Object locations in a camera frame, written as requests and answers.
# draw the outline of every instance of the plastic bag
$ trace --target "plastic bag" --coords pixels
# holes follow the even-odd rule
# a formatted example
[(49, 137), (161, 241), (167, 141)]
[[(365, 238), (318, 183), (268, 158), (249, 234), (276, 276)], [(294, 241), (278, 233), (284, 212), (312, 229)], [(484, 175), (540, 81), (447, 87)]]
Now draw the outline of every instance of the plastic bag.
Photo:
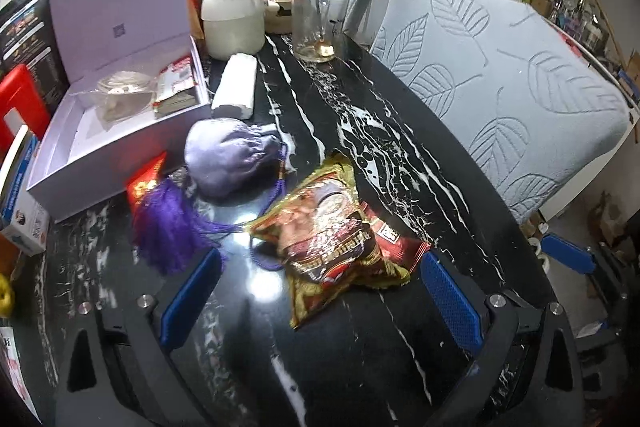
[(98, 81), (94, 91), (76, 93), (95, 105), (100, 123), (108, 127), (126, 120), (152, 102), (156, 93), (156, 80), (152, 76), (135, 71), (117, 71)]

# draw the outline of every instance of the glass cup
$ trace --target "glass cup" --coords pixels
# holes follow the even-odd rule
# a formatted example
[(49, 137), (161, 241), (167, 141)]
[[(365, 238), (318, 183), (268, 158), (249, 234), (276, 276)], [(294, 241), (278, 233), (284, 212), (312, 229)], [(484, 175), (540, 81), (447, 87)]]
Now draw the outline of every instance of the glass cup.
[(293, 54), (307, 62), (334, 58), (333, 37), (342, 32), (349, 0), (293, 0)]

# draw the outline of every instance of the leaf pattern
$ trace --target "leaf pattern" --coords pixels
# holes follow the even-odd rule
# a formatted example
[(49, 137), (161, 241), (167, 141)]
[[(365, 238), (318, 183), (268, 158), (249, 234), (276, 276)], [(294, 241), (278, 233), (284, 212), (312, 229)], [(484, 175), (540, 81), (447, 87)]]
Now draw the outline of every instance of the leaf pattern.
[(471, 158), (494, 184), (500, 185), (527, 149), (529, 132), (516, 118), (496, 118), (485, 125), (468, 148)]
[(622, 100), (604, 80), (582, 76), (549, 51), (529, 60), (529, 90), (536, 103), (561, 114), (620, 110)]
[(456, 90), (451, 73), (441, 64), (425, 67), (409, 87), (438, 118), (449, 110)]
[(396, 36), (393, 44), (389, 48), (386, 56), (386, 64), (391, 72), (402, 79), (411, 71), (418, 61), (422, 50), (422, 39), (424, 38), (424, 27), (427, 22), (425, 14), (419, 19), (409, 23)]
[(376, 57), (380, 62), (382, 62), (382, 57), (385, 55), (385, 47), (386, 47), (386, 30), (384, 26), (380, 26), (380, 31), (376, 35), (376, 40), (373, 42), (371, 47), (371, 55)]
[(502, 194), (517, 222), (522, 223), (529, 214), (548, 198), (558, 184), (540, 174), (527, 174), (512, 182)]
[(477, 37), (489, 23), (489, 12), (474, 0), (431, 0), (438, 24), (453, 35)]

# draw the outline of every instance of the marble tabletop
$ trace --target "marble tabletop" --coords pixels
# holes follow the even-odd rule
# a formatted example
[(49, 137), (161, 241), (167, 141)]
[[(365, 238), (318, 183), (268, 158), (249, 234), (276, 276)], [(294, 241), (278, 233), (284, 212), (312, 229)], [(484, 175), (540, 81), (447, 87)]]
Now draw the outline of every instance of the marble tabletop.
[[(287, 36), (272, 36), (258, 54), (252, 120), (274, 122), (289, 146), (287, 187), (338, 149), (353, 161), (361, 200), (399, 232), (437, 245), (486, 293), (510, 288), (537, 307), (554, 300), (507, 207), (446, 127), (353, 41), (337, 49), (331, 62), (309, 65), (293, 57)], [(222, 68), (210, 64), (212, 91)], [(198, 207), (217, 221), (251, 219), (271, 182), (218, 202), (196, 191)], [(162, 286), (132, 246), (130, 221), (121, 194), (54, 225), (47, 253), (30, 259), (17, 283), (12, 326), (44, 425), (54, 424), (65, 331), (78, 304), (118, 307)], [(225, 272), (172, 353), (213, 418), (229, 426), (422, 426), (468, 356), (419, 273), (400, 288), (352, 288), (294, 331), (284, 275), (255, 266), (248, 242), (244, 233), (222, 240)], [(511, 350), (492, 394), (497, 411), (525, 349)]]

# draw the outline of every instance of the red container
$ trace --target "red container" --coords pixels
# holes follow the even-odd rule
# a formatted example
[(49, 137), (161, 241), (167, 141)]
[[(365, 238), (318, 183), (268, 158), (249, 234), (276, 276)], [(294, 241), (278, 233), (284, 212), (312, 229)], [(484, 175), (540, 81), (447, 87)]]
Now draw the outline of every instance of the red container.
[(4, 156), (22, 124), (42, 140), (51, 117), (27, 66), (20, 64), (0, 82), (0, 154)]

